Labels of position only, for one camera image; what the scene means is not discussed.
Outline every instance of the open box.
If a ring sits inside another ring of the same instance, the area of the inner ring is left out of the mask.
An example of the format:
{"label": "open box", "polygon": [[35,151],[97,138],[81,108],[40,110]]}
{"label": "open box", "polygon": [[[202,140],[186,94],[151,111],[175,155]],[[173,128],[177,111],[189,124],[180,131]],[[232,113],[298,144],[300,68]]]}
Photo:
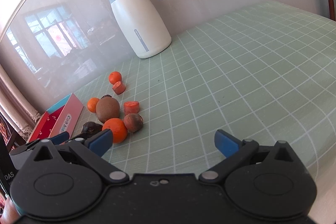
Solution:
{"label": "open box", "polygon": [[83,107],[82,102],[73,93],[66,96],[42,115],[28,142],[54,137],[65,131],[71,138]]}

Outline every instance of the orange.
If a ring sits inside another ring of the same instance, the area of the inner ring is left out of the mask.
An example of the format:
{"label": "orange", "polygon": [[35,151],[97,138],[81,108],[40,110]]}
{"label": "orange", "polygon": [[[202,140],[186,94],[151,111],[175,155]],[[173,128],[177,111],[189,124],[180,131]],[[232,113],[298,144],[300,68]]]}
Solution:
{"label": "orange", "polygon": [[96,106],[97,106],[98,101],[99,101],[99,99],[96,98],[96,97],[91,98],[87,102],[87,109],[92,113],[96,113]]}
{"label": "orange", "polygon": [[103,129],[111,129],[113,133],[113,143],[121,143],[127,137],[127,128],[122,120],[119,118],[112,118],[107,120]]}
{"label": "orange", "polygon": [[120,72],[114,71],[109,76],[109,82],[114,85],[116,82],[121,81],[121,74]]}

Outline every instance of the blue gripper pad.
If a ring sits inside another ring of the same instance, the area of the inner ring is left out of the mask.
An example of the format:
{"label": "blue gripper pad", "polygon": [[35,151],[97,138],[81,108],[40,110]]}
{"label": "blue gripper pad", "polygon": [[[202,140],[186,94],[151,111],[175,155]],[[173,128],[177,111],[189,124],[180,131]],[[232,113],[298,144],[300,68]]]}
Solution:
{"label": "blue gripper pad", "polygon": [[70,138],[70,135],[68,132],[63,132],[63,133],[60,133],[52,138],[50,138],[51,142],[55,145],[57,144],[61,144],[61,143],[64,143],[65,141],[67,141],[68,139]]}
{"label": "blue gripper pad", "polygon": [[215,146],[228,158],[239,150],[242,142],[224,130],[219,129],[215,133]]}
{"label": "blue gripper pad", "polygon": [[103,156],[107,150],[111,148],[113,144],[113,135],[111,130],[106,130],[98,138],[94,139],[87,146],[89,150],[98,155],[99,157]]}

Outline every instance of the silver screw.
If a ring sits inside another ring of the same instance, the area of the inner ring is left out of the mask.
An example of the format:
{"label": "silver screw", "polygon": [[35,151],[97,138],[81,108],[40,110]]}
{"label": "silver screw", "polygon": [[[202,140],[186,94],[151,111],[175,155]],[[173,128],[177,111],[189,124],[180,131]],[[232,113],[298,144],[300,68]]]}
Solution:
{"label": "silver screw", "polygon": [[215,172],[215,171],[205,171],[202,173],[202,177],[204,179],[209,179],[209,180],[212,180],[212,179],[216,179],[218,178],[218,173]]}
{"label": "silver screw", "polygon": [[126,177],[126,174],[122,171],[113,171],[109,177],[113,180],[122,180]]}
{"label": "silver screw", "polygon": [[149,182],[149,184],[152,186],[159,186],[160,182],[158,182],[157,180],[154,180],[154,181]]}
{"label": "silver screw", "polygon": [[168,184],[168,183],[169,183],[169,180],[162,179],[162,180],[160,180],[160,183],[161,183],[161,184]]}

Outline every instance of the beige curtain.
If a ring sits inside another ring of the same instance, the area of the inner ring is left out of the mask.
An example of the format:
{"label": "beige curtain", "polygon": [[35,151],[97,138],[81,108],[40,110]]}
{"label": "beige curtain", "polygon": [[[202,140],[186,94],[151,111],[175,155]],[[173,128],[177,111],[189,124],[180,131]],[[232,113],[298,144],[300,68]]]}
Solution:
{"label": "beige curtain", "polygon": [[27,101],[0,65],[0,112],[28,140],[41,114]]}

